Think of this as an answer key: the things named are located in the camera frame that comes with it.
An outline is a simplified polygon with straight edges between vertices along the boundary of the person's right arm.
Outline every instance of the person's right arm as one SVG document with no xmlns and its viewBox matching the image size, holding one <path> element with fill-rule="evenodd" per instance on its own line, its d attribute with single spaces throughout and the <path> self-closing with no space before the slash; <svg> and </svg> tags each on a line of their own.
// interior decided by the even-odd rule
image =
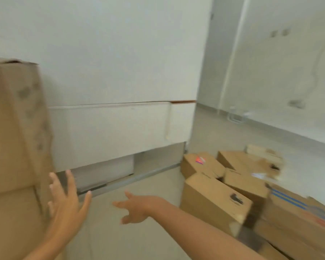
<svg viewBox="0 0 325 260">
<path fill-rule="evenodd" d="M 182 211 L 156 196 L 135 196 L 125 193 L 128 200 L 113 202 L 127 209 L 122 224 L 140 223 L 152 217 L 180 245 L 192 260 L 263 260 L 264 258 L 235 238 Z"/>
</svg>

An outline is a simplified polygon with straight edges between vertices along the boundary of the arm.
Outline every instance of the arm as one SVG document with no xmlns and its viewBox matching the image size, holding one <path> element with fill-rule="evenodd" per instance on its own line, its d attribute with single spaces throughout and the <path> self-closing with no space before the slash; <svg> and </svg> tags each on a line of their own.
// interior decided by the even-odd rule
<svg viewBox="0 0 325 260">
<path fill-rule="evenodd" d="M 49 202 L 51 223 L 42 243 L 24 260 L 54 260 L 78 233 L 82 223 L 87 217 L 91 193 L 88 192 L 81 209 L 77 196 L 75 180 L 70 170 L 66 171 L 68 178 L 68 193 L 65 194 L 55 173 L 50 177 L 53 202 Z"/>
<path fill-rule="evenodd" d="M 114 202 L 129 211 L 122 224 L 140 223 L 152 217 L 193 260 L 263 260 L 262 256 L 221 230 L 182 211 L 156 196 L 134 196 L 126 192 L 127 201 Z"/>
</svg>

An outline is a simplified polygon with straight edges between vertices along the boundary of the cardboard box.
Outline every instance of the cardboard box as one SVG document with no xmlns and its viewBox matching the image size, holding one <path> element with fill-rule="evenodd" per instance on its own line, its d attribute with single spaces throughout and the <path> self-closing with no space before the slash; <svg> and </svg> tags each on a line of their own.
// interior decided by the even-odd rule
<svg viewBox="0 0 325 260">
<path fill-rule="evenodd" d="M 268 186 L 262 179 L 229 168 L 225 170 L 223 183 L 246 196 L 253 202 L 244 225 L 248 228 L 254 227 L 254 224 L 260 217 L 265 201 L 270 193 L 270 186 Z"/>
<path fill-rule="evenodd" d="M 316 200 L 275 185 L 262 218 L 325 254 L 325 206 Z"/>
<path fill-rule="evenodd" d="M 266 173 L 264 168 L 251 160 L 246 153 L 242 151 L 218 151 L 217 161 L 226 168 L 236 170 L 243 174 Z"/>
<path fill-rule="evenodd" d="M 0 194 L 0 260 L 22 260 L 43 235 L 44 224 L 33 187 Z"/>
<path fill-rule="evenodd" d="M 248 145 L 244 151 L 248 154 L 248 157 L 267 171 L 268 177 L 276 179 L 280 175 L 284 167 L 284 160 L 279 153 L 252 144 Z"/>
<path fill-rule="evenodd" d="M 268 223 L 264 219 L 256 222 L 254 232 L 294 260 L 325 260 L 325 253 L 308 245 L 295 234 Z"/>
<path fill-rule="evenodd" d="M 197 172 L 221 179 L 224 171 L 225 167 L 207 152 L 185 154 L 181 163 L 181 173 L 186 179 Z"/>
<path fill-rule="evenodd" d="M 236 237 L 251 205 L 251 200 L 219 180 L 196 173 L 185 181 L 180 208 Z"/>
<path fill-rule="evenodd" d="M 267 260 L 288 260 L 288 258 L 286 258 L 283 254 L 281 254 L 268 242 L 265 242 L 261 246 L 258 253 L 264 258 L 266 258 Z"/>
<path fill-rule="evenodd" d="M 0 193 L 37 182 L 51 139 L 38 66 L 0 58 Z"/>
</svg>

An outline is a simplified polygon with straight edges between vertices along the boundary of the white board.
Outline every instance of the white board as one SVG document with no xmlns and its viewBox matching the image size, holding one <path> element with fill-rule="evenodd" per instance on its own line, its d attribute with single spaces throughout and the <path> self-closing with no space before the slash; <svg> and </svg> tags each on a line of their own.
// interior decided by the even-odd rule
<svg viewBox="0 0 325 260">
<path fill-rule="evenodd" d="M 0 0 L 0 57 L 49 106 L 195 100 L 212 0 Z"/>
<path fill-rule="evenodd" d="M 50 109 L 56 171 L 188 141 L 195 105 L 155 102 Z"/>
</svg>

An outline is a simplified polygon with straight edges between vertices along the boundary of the forearm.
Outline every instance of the forearm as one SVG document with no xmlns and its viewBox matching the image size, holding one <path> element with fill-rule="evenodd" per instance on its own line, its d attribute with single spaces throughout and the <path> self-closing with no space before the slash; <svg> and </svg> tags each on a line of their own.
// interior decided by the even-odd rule
<svg viewBox="0 0 325 260">
<path fill-rule="evenodd" d="M 54 260 L 65 246 L 57 239 L 45 240 L 23 260 Z"/>
<path fill-rule="evenodd" d="M 161 199 L 150 216 L 192 260 L 263 259 L 233 237 Z"/>
</svg>

